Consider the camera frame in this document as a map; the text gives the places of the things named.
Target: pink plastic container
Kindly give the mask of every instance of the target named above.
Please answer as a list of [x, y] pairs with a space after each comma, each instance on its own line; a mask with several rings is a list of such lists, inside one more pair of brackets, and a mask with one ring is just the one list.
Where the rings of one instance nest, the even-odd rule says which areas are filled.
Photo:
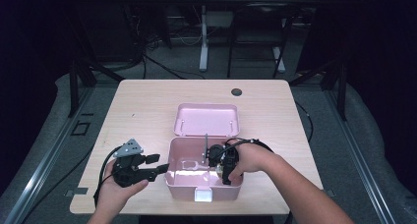
[[193, 104], [178, 106], [168, 155], [166, 184], [174, 198], [188, 201], [222, 201], [238, 197], [243, 177], [223, 185], [205, 159], [206, 145], [224, 144], [239, 134], [237, 107], [231, 104]]

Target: open box lid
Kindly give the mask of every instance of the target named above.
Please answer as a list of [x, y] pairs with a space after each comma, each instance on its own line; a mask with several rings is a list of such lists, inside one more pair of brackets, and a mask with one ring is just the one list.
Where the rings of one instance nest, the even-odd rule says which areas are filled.
[[180, 137], [236, 137], [239, 134], [237, 107], [232, 104], [180, 104], [174, 133]]

